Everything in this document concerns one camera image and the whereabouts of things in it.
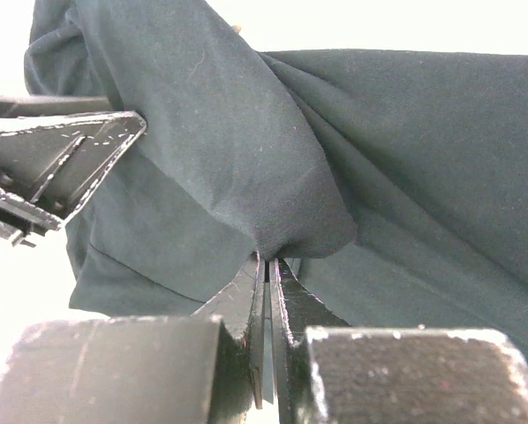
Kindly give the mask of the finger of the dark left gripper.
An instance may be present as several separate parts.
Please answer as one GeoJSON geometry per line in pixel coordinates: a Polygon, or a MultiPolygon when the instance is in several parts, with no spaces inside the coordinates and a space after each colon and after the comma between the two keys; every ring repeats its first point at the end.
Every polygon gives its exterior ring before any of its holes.
{"type": "Polygon", "coordinates": [[[63,229],[146,128],[129,111],[0,118],[0,238],[63,229]]]}
{"type": "Polygon", "coordinates": [[[102,96],[0,95],[0,118],[63,116],[113,110],[109,100],[102,96]]]}

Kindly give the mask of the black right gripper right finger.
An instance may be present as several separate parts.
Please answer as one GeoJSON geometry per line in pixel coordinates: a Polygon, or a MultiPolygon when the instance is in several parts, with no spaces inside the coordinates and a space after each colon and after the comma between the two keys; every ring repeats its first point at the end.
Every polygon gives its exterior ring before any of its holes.
{"type": "Polygon", "coordinates": [[[282,423],[528,423],[528,366],[493,329],[354,328],[268,264],[282,423]]]}

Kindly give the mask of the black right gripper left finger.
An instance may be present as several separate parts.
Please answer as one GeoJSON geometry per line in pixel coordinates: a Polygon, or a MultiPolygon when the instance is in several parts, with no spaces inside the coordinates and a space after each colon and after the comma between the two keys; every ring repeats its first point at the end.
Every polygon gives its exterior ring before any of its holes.
{"type": "Polygon", "coordinates": [[[28,326],[0,357],[0,423],[243,423],[261,408],[265,262],[188,317],[28,326]]]}

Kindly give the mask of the black t shirt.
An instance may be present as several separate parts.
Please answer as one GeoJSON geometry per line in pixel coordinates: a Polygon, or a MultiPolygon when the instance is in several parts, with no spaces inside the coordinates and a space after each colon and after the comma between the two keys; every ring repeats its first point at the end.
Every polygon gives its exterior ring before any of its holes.
{"type": "Polygon", "coordinates": [[[353,326],[528,362],[528,56],[263,53],[203,1],[38,1],[25,80],[147,121],[67,224],[71,308],[190,314],[257,253],[353,326]]]}

